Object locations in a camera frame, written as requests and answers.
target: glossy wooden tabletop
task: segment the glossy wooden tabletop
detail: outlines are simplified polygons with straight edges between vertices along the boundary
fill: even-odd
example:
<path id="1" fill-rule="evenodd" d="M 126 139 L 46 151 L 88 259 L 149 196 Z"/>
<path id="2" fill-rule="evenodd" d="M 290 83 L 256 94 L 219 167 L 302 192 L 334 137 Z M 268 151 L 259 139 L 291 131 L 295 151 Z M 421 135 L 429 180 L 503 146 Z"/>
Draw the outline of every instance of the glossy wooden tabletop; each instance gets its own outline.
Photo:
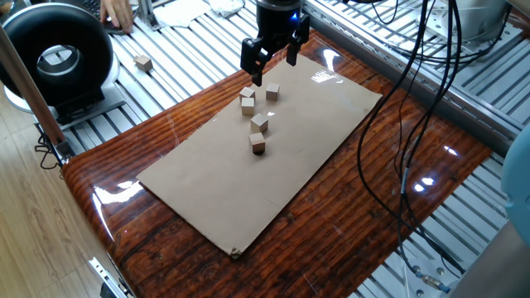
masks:
<path id="1" fill-rule="evenodd" d="M 314 31 L 301 54 L 374 92 L 386 94 L 393 86 Z M 278 55 L 267 69 L 282 58 Z M 346 297 L 397 247 L 396 220 L 359 179 L 359 129 L 238 260 L 139 184 L 135 176 L 140 171 L 184 142 L 250 84 L 239 71 L 65 165 L 65 181 L 80 208 L 139 297 Z M 362 156 L 369 184 L 394 210 L 400 184 L 392 160 L 404 95 L 401 89 L 396 92 L 376 118 Z M 402 111 L 408 132 L 426 110 L 409 99 Z M 489 154 L 471 136 L 433 117 L 409 174 L 417 217 L 429 216 Z M 422 178 L 434 184 L 423 184 Z"/>

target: metal bracket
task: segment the metal bracket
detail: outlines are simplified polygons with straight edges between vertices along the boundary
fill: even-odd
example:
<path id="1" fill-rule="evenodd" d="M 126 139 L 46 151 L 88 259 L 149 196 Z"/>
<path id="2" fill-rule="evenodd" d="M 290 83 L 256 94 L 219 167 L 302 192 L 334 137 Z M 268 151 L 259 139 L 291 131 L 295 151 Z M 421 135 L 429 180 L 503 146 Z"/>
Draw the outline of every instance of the metal bracket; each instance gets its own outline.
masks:
<path id="1" fill-rule="evenodd" d="M 105 99 L 104 101 L 101 101 L 90 110 L 86 111 L 86 114 L 80 118 L 77 118 L 75 120 L 70 120 L 68 123 L 64 125 L 60 125 L 60 130 L 65 131 L 66 129 L 73 127 L 79 123 L 85 122 L 89 119 L 95 118 L 99 115 L 102 115 L 106 112 L 112 111 L 115 108 L 121 107 L 125 104 L 124 99 L 120 98 L 110 98 Z"/>
<path id="2" fill-rule="evenodd" d="M 107 289 L 112 292 L 112 294 L 116 298 L 130 298 L 132 297 L 130 293 L 125 292 L 119 284 L 113 279 L 112 276 L 108 273 L 103 266 L 99 263 L 98 259 L 93 257 L 92 260 L 89 261 L 89 264 L 92 266 L 92 268 L 98 273 L 99 277 L 103 280 L 103 283 L 107 286 Z"/>
<path id="3" fill-rule="evenodd" d="M 63 141 L 63 142 L 59 143 L 56 146 L 56 148 L 57 148 L 57 151 L 59 152 L 59 154 L 61 154 L 64 157 L 75 156 L 75 153 L 72 150 L 72 148 L 70 147 L 70 144 L 68 143 L 68 141 Z"/>
<path id="4" fill-rule="evenodd" d="M 161 25 L 157 21 L 155 12 L 152 7 L 152 0 L 138 0 L 138 6 L 140 10 L 140 19 L 145 22 L 153 31 L 161 28 Z"/>
<path id="5" fill-rule="evenodd" d="M 448 262 L 446 262 L 446 265 L 450 268 L 450 270 L 447 269 L 441 260 L 409 259 L 408 261 L 413 267 L 418 267 L 421 273 L 436 278 L 446 286 L 451 287 L 460 279 L 450 272 L 450 270 L 453 272 L 457 272 L 457 270 Z M 464 268 L 468 267 L 468 265 L 464 262 L 460 262 L 460 264 Z M 405 266 L 403 269 L 405 270 L 405 283 L 407 285 L 406 297 L 446 297 L 446 293 L 428 286 L 422 281 L 422 279 L 416 277 L 416 275 L 414 275 L 414 273 L 412 273 L 408 267 Z"/>

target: wooden cube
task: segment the wooden cube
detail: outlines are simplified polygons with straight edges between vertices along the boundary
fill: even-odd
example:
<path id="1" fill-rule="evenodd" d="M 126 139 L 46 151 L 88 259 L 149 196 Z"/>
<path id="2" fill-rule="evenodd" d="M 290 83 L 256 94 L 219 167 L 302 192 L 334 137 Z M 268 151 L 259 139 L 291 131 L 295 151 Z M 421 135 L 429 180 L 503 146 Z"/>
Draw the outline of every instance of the wooden cube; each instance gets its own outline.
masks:
<path id="1" fill-rule="evenodd" d="M 239 102 L 241 102 L 244 98 L 253 98 L 256 99 L 256 91 L 254 89 L 250 89 L 249 87 L 245 87 L 239 92 Z"/>
<path id="2" fill-rule="evenodd" d="M 254 99 L 243 98 L 241 100 L 241 113 L 243 115 L 254 115 Z"/>
<path id="3" fill-rule="evenodd" d="M 254 133 L 248 136 L 250 145 L 252 145 L 252 152 L 254 154 L 262 154 L 265 152 L 265 138 L 262 133 Z"/>
<path id="4" fill-rule="evenodd" d="M 254 116 L 250 120 L 250 129 L 253 132 L 265 132 L 268 129 L 268 119 L 262 114 Z"/>
<path id="5" fill-rule="evenodd" d="M 280 85 L 271 84 L 267 85 L 267 100 L 278 100 L 280 96 Z"/>
<path id="6" fill-rule="evenodd" d="M 136 67 L 138 67 L 143 72 L 148 72 L 149 70 L 152 70 L 151 58 L 147 56 L 136 56 L 134 57 L 134 62 L 136 63 Z"/>

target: cardboard sheet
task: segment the cardboard sheet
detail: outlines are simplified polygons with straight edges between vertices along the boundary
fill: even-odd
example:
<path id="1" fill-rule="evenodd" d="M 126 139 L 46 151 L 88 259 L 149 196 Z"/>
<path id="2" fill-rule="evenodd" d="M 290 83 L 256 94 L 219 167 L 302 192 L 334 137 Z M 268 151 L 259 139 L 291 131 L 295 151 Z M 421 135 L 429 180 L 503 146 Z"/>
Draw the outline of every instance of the cardboard sheet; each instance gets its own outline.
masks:
<path id="1" fill-rule="evenodd" d="M 277 102 L 267 83 L 280 84 Z M 281 62 L 256 90 L 267 116 L 266 151 L 248 140 L 251 116 L 239 98 L 138 179 L 219 248 L 237 257 L 270 224 L 373 108 L 380 94 L 298 56 Z"/>

